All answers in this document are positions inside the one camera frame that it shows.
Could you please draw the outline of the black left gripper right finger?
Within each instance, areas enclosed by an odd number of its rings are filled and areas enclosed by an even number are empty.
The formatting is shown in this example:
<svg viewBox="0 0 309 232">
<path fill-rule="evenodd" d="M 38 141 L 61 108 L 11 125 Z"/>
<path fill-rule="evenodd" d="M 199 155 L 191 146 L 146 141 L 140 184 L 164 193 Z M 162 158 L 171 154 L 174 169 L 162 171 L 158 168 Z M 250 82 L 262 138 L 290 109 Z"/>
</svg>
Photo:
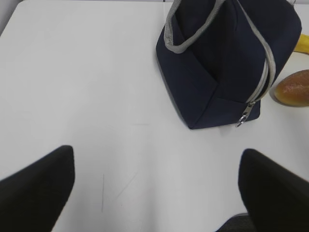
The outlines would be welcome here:
<svg viewBox="0 0 309 232">
<path fill-rule="evenodd" d="M 238 187 L 258 232 L 307 232 L 309 183 L 254 149 L 243 151 Z"/>
</svg>

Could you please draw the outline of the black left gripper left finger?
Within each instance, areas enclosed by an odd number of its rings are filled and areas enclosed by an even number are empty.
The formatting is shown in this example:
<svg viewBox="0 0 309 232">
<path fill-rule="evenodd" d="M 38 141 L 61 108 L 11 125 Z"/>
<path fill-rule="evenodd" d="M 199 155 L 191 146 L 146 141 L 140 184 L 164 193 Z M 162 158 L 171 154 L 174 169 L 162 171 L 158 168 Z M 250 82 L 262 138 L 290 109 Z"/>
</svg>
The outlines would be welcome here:
<svg viewBox="0 0 309 232">
<path fill-rule="evenodd" d="M 50 232 L 74 185 L 74 151 L 63 145 L 0 182 L 2 232 Z"/>
</svg>

